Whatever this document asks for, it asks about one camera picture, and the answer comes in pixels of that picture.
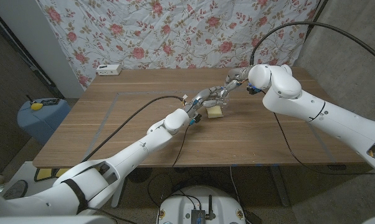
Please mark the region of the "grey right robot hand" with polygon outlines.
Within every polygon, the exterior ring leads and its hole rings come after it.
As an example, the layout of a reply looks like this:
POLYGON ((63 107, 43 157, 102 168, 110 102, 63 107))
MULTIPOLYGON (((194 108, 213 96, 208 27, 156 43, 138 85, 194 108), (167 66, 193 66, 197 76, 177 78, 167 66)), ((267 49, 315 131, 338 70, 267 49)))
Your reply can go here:
POLYGON ((240 87, 241 84, 248 80, 248 75, 252 66, 242 67, 242 68, 233 68, 228 71, 228 74, 225 78, 224 88, 221 91, 221 97, 226 98, 227 95, 240 87))

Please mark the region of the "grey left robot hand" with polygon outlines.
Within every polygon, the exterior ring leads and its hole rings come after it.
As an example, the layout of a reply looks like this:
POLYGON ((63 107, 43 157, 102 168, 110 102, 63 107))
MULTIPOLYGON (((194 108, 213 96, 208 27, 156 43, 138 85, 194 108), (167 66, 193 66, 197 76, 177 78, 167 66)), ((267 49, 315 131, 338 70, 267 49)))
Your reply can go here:
POLYGON ((186 103, 184 110, 189 116, 189 124, 193 125, 201 120, 202 115, 198 110, 202 107, 209 112, 210 118, 222 117, 221 109, 228 104, 228 95, 226 98, 221 97, 221 91, 224 86, 214 86, 200 91, 190 102, 186 103))

